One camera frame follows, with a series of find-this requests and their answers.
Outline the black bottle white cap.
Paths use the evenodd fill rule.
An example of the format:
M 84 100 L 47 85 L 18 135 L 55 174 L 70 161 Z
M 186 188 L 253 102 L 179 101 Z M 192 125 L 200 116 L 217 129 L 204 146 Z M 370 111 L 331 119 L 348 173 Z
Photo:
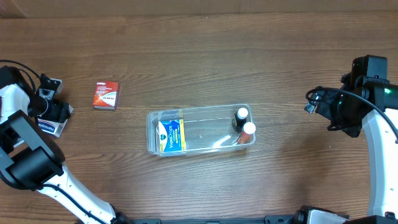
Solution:
M 246 123 L 248 114 L 249 111 L 246 108 L 240 108 L 237 110 L 237 112 L 235 112 L 232 120 L 232 126 L 236 132 L 241 132 L 244 124 Z

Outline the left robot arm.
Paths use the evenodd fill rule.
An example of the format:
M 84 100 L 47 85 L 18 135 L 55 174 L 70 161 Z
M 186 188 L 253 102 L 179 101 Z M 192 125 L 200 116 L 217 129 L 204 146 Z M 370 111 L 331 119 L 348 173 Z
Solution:
M 41 74 L 35 86 L 23 77 L 27 70 L 19 62 L 1 67 L 1 180 L 52 197 L 83 223 L 130 223 L 76 179 L 61 149 L 39 126 L 40 118 L 57 123 L 70 118 L 71 106 L 54 98 L 62 81 Z

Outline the white Hansaplast box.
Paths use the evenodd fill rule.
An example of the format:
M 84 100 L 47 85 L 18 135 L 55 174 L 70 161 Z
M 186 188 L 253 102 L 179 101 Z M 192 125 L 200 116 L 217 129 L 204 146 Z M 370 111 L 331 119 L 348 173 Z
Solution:
M 35 118 L 35 123 L 43 132 L 59 138 L 72 113 L 69 103 L 48 105 L 44 114 Z

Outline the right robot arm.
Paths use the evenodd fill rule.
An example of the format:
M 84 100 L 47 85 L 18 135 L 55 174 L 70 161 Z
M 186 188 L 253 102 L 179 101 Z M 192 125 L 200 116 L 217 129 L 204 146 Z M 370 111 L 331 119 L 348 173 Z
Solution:
M 397 85 L 387 79 L 387 58 L 354 59 L 341 82 L 308 91 L 304 110 L 328 119 L 329 131 L 365 134 L 371 191 L 366 217 L 353 223 L 397 223 Z

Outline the orange bottle white cap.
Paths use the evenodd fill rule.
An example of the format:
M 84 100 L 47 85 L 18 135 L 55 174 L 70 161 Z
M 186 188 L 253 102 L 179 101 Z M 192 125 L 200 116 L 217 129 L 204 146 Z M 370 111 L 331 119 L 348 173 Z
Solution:
M 252 122 L 246 122 L 241 131 L 238 144 L 246 144 L 251 139 L 252 135 L 256 132 L 256 125 Z

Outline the red medicine box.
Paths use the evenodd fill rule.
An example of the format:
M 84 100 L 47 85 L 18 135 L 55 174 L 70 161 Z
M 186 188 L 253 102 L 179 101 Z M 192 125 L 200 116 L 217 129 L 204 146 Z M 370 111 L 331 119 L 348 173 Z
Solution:
M 103 110 L 115 110 L 119 97 L 119 83 L 100 81 L 96 83 L 93 107 Z

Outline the blue yellow VapoDrops box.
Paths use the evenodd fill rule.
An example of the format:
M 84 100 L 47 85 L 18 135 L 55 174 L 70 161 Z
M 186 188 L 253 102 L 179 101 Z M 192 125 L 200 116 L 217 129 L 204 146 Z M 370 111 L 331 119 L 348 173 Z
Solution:
M 180 152 L 187 149 L 183 119 L 159 121 L 158 129 L 160 152 Z

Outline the clear plastic container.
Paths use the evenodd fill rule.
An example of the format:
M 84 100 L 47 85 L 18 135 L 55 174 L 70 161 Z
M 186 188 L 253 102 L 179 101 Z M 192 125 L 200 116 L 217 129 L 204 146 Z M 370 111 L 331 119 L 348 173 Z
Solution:
M 251 107 L 242 103 L 152 111 L 146 119 L 147 151 L 156 156 L 170 157 L 245 149 L 256 142 L 256 135 L 253 134 L 246 144 L 238 144 L 241 133 L 233 129 L 232 120 L 240 108 L 249 111 L 246 121 L 253 122 Z M 172 119 L 184 120 L 187 149 L 180 152 L 160 152 L 158 122 Z

